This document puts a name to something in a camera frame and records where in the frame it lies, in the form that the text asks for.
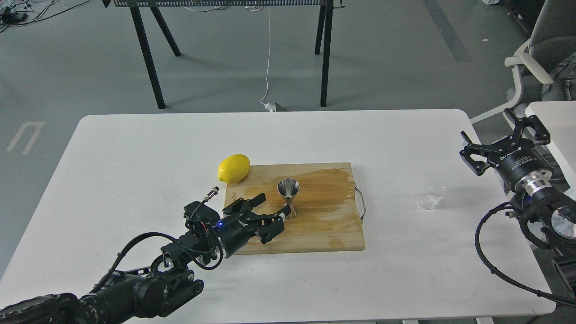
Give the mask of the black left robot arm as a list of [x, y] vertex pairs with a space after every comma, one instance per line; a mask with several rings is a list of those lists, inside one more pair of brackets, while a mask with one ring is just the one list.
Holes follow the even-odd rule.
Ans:
[[[81, 298], [71, 293], [49, 294], [23, 300], [1, 310], [3, 324], [122, 324], [138, 318], [167, 317], [202, 293], [204, 282], [195, 278], [189, 263], [212, 270], [247, 242], [258, 237], [262, 244], [284, 231], [292, 210], [285, 204], [271, 215], [253, 209], [266, 200], [265, 193], [252, 199], [239, 198], [223, 209], [223, 217], [206, 203], [218, 194], [213, 187], [202, 201], [185, 206], [187, 232], [179, 238], [148, 232], [133, 238], [117, 255], [111, 269]], [[149, 267], [119, 271], [125, 255], [142, 240], [163, 237], [161, 248]]]

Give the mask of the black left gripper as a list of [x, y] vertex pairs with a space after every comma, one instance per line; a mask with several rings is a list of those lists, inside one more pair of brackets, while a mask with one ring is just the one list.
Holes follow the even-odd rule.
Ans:
[[266, 244], [284, 231], [284, 222], [292, 212], [290, 205], [284, 205], [273, 215], [256, 215], [248, 218], [233, 216], [245, 214], [265, 200], [265, 193], [259, 193], [253, 199], [238, 198], [222, 210], [223, 219], [216, 222], [215, 232], [222, 245], [224, 258], [230, 258], [252, 237], [258, 237], [262, 244]]

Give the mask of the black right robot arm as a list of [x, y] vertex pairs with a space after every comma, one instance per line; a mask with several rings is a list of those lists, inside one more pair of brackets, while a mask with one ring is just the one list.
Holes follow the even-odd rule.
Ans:
[[[461, 132], [465, 145], [459, 155], [463, 162], [478, 176], [493, 168], [503, 187], [509, 189], [510, 196], [510, 201], [494, 207], [481, 218], [474, 236], [477, 254], [500, 279], [538, 297], [574, 307], [575, 201], [550, 182], [554, 170], [536, 150], [537, 146], [550, 143], [550, 133], [540, 119], [535, 115], [516, 117], [509, 108], [504, 112], [514, 123], [513, 133], [491, 145], [474, 144], [464, 131]], [[498, 211], [506, 211], [508, 217], [516, 219], [529, 242], [554, 253], [554, 269], [570, 297], [545, 293], [519, 283], [487, 259], [481, 248], [481, 229]]]

